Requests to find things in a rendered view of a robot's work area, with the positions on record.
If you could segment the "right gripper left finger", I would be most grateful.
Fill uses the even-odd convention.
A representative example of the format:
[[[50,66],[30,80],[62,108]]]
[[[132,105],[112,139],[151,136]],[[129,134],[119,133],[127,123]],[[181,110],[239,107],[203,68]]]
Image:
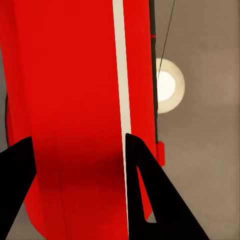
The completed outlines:
[[[0,240],[6,240],[36,174],[32,136],[0,153]]]

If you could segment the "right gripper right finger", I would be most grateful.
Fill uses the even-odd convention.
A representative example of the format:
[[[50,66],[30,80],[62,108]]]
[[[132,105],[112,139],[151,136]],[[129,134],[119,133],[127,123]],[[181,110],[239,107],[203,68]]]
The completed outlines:
[[[144,141],[125,134],[128,240],[210,240]],[[137,167],[156,223],[145,220]]]

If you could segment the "radio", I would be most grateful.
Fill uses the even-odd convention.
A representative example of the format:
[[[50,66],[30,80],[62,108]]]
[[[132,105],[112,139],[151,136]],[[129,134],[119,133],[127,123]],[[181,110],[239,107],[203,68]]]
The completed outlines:
[[[47,240],[129,240],[126,133],[165,166],[155,0],[0,0],[0,46],[7,146],[32,139],[32,225]]]

